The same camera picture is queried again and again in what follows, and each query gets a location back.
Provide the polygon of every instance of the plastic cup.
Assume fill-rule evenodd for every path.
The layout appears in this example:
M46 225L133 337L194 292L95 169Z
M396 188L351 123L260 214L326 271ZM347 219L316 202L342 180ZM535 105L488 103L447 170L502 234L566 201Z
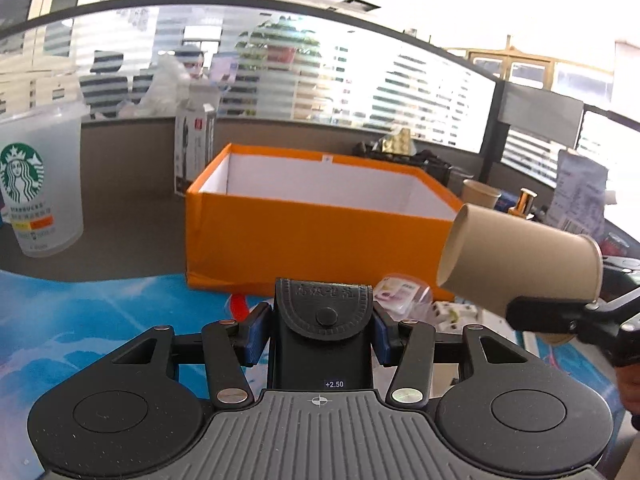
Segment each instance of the plastic cup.
M482 184L477 180L466 179L462 183L462 195L460 200L465 203L481 205L493 209L498 202L501 192L495 187Z
M504 317L519 296L596 300L602 256L588 236L465 204L442 250L436 282Z
M50 256L82 235L81 102L32 108L0 121L0 189L18 244Z

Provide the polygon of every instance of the brown paper cup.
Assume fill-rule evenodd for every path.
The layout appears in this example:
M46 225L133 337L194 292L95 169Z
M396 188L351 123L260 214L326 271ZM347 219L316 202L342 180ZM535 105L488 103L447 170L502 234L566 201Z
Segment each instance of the brown paper cup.
M518 296L591 303L602 286L596 242L465 204L440 257L438 286L505 316Z
M469 204L481 205L482 207L493 209L500 195L499 189L468 178L462 183L460 200Z

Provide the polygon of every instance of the starbucks logo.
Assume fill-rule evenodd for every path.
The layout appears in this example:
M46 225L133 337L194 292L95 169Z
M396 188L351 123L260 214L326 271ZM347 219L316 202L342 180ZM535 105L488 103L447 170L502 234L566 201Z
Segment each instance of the starbucks logo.
M40 192L44 180L44 165L36 150L16 142L0 152L0 180L6 195L17 202L30 202Z

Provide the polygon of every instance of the orange box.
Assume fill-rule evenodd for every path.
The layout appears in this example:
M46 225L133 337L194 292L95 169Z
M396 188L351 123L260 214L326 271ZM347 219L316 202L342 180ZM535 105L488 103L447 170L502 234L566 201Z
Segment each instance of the orange box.
M462 202L423 171L318 152L228 145L186 195L187 280L272 296L276 278L429 283Z

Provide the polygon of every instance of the translucent plastic cup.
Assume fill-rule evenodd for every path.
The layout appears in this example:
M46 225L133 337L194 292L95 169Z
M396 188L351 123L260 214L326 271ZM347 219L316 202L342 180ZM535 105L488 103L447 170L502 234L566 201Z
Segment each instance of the translucent plastic cup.
M32 108L0 120L0 189L18 244L50 256L82 235L81 102Z

